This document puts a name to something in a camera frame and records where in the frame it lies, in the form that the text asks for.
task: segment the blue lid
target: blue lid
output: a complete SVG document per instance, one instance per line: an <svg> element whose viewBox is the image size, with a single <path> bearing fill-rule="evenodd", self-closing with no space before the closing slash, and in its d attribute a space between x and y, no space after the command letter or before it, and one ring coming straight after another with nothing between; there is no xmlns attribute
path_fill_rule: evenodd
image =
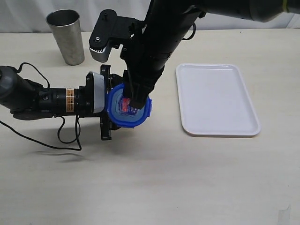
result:
<svg viewBox="0 0 300 225"><path fill-rule="evenodd" d="M152 100L148 97L142 109L129 106L130 99L123 97L124 84L114 87L107 95L107 112L112 122L123 128L134 128L150 116Z"/></svg>

